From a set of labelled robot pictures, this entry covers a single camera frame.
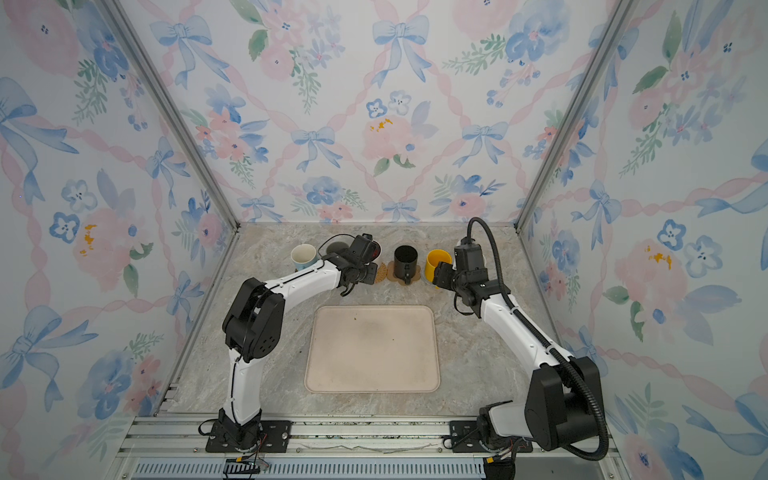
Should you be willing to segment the beige serving tray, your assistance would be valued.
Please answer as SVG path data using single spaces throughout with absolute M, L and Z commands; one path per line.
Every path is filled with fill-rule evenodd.
M 305 388 L 316 394 L 426 394 L 441 384 L 433 311 L 325 306 L 315 313 Z

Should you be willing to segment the aluminium corner frame post left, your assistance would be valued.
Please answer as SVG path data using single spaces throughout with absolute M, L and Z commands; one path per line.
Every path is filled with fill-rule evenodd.
M 194 138 L 187 128 L 180 110 L 177 108 L 168 88 L 151 60 L 145 46 L 132 26 L 125 10 L 119 1 L 96 1 L 97 9 L 103 15 L 108 26 L 124 49 L 131 63 L 136 67 L 142 80 L 146 82 L 148 92 L 160 111 L 161 118 L 166 122 L 170 132 L 178 141 L 186 154 L 202 185 L 208 191 L 214 205 L 223 214 L 230 228 L 237 231 L 240 222 L 236 219 L 224 193 L 216 182 L 213 171 L 207 165 L 196 147 Z

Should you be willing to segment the black mug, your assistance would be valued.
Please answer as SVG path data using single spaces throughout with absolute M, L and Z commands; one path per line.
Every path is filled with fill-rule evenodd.
M 418 252 L 411 245 L 400 245 L 394 250 L 393 275 L 396 280 L 410 285 L 419 273 Z

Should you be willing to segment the aluminium corner frame post right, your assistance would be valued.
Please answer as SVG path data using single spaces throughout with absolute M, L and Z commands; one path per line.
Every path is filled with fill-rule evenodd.
M 526 197 L 518 219 L 514 223 L 515 231 L 518 235 L 523 234 L 526 224 L 533 218 L 534 211 L 537 208 L 537 201 L 546 187 L 548 178 L 556 168 L 560 155 L 565 150 L 566 143 L 571 134 L 576 130 L 581 115 L 586 110 L 587 104 L 596 88 L 596 83 L 606 68 L 620 37 L 627 28 L 627 23 L 634 7 L 635 1 L 617 1 L 612 14 L 608 17 L 603 33 L 599 37 L 599 43 L 587 64 L 583 78 L 577 85 L 574 96 L 565 110 L 561 128 L 555 136 L 539 172 L 534 178 L 532 188 Z

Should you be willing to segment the red mug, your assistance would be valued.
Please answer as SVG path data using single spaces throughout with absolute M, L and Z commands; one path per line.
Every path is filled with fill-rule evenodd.
M 369 261 L 373 262 L 380 256 L 380 254 L 381 254 L 381 246 L 379 245 L 378 242 L 374 241 L 370 249 Z

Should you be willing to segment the aluminium corner frame post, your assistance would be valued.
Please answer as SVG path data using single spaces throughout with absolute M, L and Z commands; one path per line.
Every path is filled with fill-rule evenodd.
M 161 118 L 166 122 L 170 132 L 178 141 L 186 154 L 202 185 L 208 191 L 214 205 L 223 214 L 230 228 L 237 231 L 240 222 L 236 219 L 224 193 L 216 182 L 213 171 L 207 165 L 196 147 L 194 138 L 187 128 L 180 110 L 177 108 L 168 88 L 151 60 L 145 46 L 132 26 L 125 10 L 119 1 L 96 1 L 97 9 L 103 15 L 108 26 L 124 49 L 131 63 L 136 67 L 142 80 L 146 82 L 148 92 L 160 111 Z
M 565 110 L 561 128 L 555 136 L 539 172 L 534 178 L 532 188 L 526 197 L 518 219 L 514 223 L 515 231 L 518 235 L 523 234 L 526 224 L 533 218 L 534 211 L 537 208 L 537 201 L 546 187 L 548 178 L 556 168 L 560 155 L 565 150 L 566 143 L 571 134 L 576 130 L 581 115 L 586 110 L 587 104 L 596 88 L 596 83 L 606 68 L 620 37 L 627 28 L 627 23 L 634 7 L 635 1 L 617 1 L 612 14 L 608 17 L 603 33 L 599 37 L 599 43 L 587 64 L 583 78 L 577 85 L 574 96 Z

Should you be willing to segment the yellow mug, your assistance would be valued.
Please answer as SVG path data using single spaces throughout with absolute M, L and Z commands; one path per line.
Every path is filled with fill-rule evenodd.
M 451 265 L 453 263 L 452 256 L 449 252 L 442 249 L 431 250 L 426 257 L 425 263 L 425 278 L 429 283 L 432 283 L 435 278 L 435 271 L 441 263 Z

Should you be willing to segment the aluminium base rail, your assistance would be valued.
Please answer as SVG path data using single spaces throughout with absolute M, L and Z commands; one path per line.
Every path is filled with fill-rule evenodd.
M 598 461 L 533 445 L 509 462 L 443 446 L 470 417 L 268 416 L 262 448 L 208 450 L 210 414 L 164 413 L 130 426 L 109 479 L 626 479 L 616 448 Z

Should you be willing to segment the rattan woven round coaster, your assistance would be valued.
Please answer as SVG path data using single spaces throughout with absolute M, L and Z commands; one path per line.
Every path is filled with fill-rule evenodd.
M 374 283 L 375 284 L 381 283 L 387 278 L 387 275 L 388 275 L 387 266 L 385 264 L 378 264 Z

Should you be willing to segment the cork paw print coaster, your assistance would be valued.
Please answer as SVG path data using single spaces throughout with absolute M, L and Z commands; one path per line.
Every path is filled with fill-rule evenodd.
M 406 283 L 403 279 L 400 279 L 399 277 L 397 277 L 395 275 L 395 262 L 394 261 L 390 261 L 387 264 L 387 276 L 386 276 L 386 278 L 387 278 L 388 281 L 397 283 L 397 284 L 399 284 L 401 286 L 415 285 L 422 278 L 422 268 L 421 268 L 421 266 L 419 264 L 417 264 L 416 267 L 415 267 L 414 276 L 411 278 L 409 283 Z

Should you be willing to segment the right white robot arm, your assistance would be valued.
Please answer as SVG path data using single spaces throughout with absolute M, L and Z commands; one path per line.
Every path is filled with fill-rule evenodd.
M 463 239 L 455 262 L 440 263 L 433 283 L 450 290 L 489 325 L 519 360 L 528 388 L 521 400 L 479 410 L 477 428 L 493 450 L 522 439 L 545 451 L 564 449 L 589 461 L 603 459 L 609 435 L 599 368 L 557 345 L 520 308 L 503 282 L 489 278 L 482 248 Z

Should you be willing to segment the grey mug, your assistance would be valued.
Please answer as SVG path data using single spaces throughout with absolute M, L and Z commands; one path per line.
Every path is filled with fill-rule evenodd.
M 346 241 L 334 241 L 326 247 L 327 254 L 339 254 L 349 248 Z

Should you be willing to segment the light blue mug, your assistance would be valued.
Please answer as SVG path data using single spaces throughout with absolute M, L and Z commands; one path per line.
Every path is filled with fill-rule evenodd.
M 318 260 L 318 251 L 311 244 L 300 244 L 294 247 L 290 253 L 291 261 L 296 271 L 301 271 Z

